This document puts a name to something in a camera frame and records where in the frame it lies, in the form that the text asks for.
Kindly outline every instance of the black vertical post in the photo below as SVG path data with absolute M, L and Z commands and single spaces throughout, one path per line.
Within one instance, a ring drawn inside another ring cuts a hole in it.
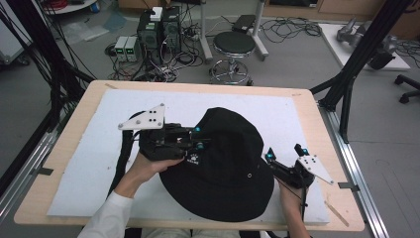
M 374 56 L 376 48 L 381 44 L 410 2 L 411 0 L 385 1 L 343 69 L 335 77 L 310 89 L 315 94 L 331 87 L 327 95 L 319 101 L 321 107 L 330 111 L 336 109 L 337 103 L 343 97 L 340 135 L 346 143 L 349 143 L 347 131 L 353 84 L 368 60 Z

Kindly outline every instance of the person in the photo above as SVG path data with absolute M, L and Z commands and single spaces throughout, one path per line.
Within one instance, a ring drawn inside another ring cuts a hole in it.
M 151 179 L 156 173 L 167 170 L 168 167 L 181 163 L 183 159 L 151 162 L 144 155 L 138 153 L 133 165 L 121 178 L 114 191 L 106 199 L 105 203 L 90 218 L 86 226 L 78 235 L 78 238 L 123 238 L 125 228 L 130 218 L 133 198 L 139 187 Z M 286 223 L 291 238 L 310 237 L 300 216 L 300 189 L 288 187 L 282 181 L 278 181 L 280 187 L 280 200 Z M 239 237 L 239 231 L 232 233 L 226 231 L 222 234 L 200 237 Z M 157 237 L 182 237 L 182 236 L 157 236 Z

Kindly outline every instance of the desk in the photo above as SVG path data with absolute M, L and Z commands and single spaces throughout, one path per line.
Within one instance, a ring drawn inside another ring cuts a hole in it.
M 87 218 L 78 217 L 50 217 L 48 209 L 57 191 L 62 173 L 72 154 L 77 148 L 82 134 L 92 118 L 102 95 L 107 89 L 138 89 L 159 90 L 168 92 L 199 92 L 199 93 L 226 93 L 242 95 L 269 95 L 290 97 L 293 99 L 300 124 L 305 134 L 308 148 L 316 151 L 323 159 L 323 164 L 335 185 L 321 183 L 325 204 L 331 222 L 324 226 L 308 226 L 309 230 L 340 230 L 361 231 L 365 228 L 361 214 L 354 197 L 349 189 L 340 189 L 337 182 L 347 181 L 335 149 L 321 118 L 315 100 L 309 90 L 268 87 L 242 87 L 229 85 L 206 84 L 177 84 L 154 82 L 123 82 L 97 80 L 90 83 L 79 105 L 68 121 L 62 134 L 57 140 L 49 158 L 44 164 L 45 168 L 53 169 L 50 176 L 38 175 L 24 201 L 19 207 L 15 221 L 19 224 L 45 224 L 45 225 L 84 225 Z M 284 230 L 286 227 L 278 223 L 206 223 L 206 222 L 160 222 L 151 220 L 129 221 L 132 227 L 189 227 L 202 229 L 242 229 L 242 230 Z

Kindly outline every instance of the white sleeve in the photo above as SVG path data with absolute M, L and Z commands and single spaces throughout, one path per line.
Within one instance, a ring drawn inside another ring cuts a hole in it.
M 90 218 L 78 238 L 123 238 L 132 204 L 131 198 L 112 191 L 101 208 Z

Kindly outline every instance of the chair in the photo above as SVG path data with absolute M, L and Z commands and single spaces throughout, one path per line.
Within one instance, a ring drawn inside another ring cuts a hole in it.
M 218 34 L 213 40 L 213 47 L 228 59 L 217 61 L 209 73 L 210 83 L 217 79 L 225 84 L 238 84 L 247 80 L 247 86 L 254 83 L 248 75 L 248 68 L 236 59 L 248 57 L 256 48 L 253 38 L 240 32 L 224 32 Z
M 409 85 L 413 86 L 414 88 L 416 88 L 417 90 L 415 91 L 411 91 L 411 92 L 406 92 L 404 94 L 402 94 L 401 98 L 399 99 L 399 102 L 401 103 L 407 103 L 410 101 L 409 97 L 413 97 L 413 96 L 420 96 L 420 82 L 418 81 L 414 81 L 413 79 L 406 77 L 402 74 L 399 74 L 394 83 L 399 85 L 403 82 L 408 83 Z

